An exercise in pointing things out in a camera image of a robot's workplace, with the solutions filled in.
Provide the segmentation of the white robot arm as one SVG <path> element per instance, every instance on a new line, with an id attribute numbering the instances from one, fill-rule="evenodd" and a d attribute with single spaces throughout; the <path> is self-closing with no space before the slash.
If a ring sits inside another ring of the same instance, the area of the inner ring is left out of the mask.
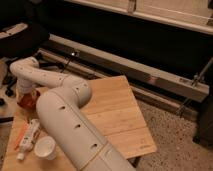
<path id="1" fill-rule="evenodd" d="M 10 65 L 25 92 L 45 86 L 36 103 L 38 118 L 77 171 L 136 171 L 81 112 L 91 99 L 90 84 L 77 76 L 43 70 L 33 57 Z"/>

